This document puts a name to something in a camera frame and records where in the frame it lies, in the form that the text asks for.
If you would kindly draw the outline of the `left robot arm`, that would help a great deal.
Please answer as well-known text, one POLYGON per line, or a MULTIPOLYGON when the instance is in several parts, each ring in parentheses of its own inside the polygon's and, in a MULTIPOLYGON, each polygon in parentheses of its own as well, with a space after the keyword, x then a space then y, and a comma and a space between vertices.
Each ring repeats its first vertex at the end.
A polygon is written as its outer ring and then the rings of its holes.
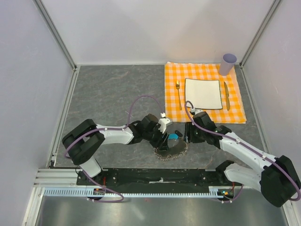
POLYGON ((62 144, 67 157, 86 172, 87 180, 93 185, 99 185, 103 181, 103 173, 94 154, 100 146, 132 145, 147 140, 154 148, 166 150, 168 138, 166 129, 170 124, 172 121, 164 113, 160 119, 148 114, 140 121, 120 127, 103 126, 96 124, 92 119, 87 119, 65 135, 62 144))

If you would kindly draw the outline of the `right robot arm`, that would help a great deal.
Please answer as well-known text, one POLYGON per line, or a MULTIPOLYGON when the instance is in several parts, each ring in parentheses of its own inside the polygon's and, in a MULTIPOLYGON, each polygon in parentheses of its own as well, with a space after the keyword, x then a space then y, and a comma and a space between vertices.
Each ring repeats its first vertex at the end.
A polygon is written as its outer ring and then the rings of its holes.
POLYGON ((190 122, 185 124, 188 142, 214 145, 247 165, 245 168, 231 161, 224 162, 215 174, 218 184, 237 182, 248 186, 261 192, 276 207, 300 200, 301 182, 288 157, 275 157, 248 144, 229 128, 216 126, 206 112, 189 113, 188 117, 190 122))

